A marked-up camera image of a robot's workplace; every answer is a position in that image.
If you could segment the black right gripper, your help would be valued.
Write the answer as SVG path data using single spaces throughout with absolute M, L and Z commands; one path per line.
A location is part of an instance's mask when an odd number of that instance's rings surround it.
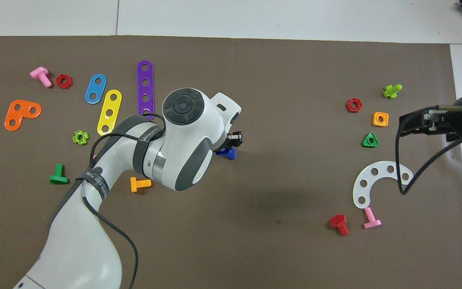
M 437 106 L 425 113 L 409 113 L 399 118 L 401 137 L 411 134 L 445 135 L 447 141 L 462 137 L 462 106 Z

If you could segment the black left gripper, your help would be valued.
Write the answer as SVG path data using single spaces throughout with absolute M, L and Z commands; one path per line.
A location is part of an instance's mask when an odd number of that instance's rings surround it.
M 243 132 L 242 131 L 228 133 L 224 140 L 223 148 L 231 150 L 234 147 L 239 147 L 242 143 L 243 143 Z

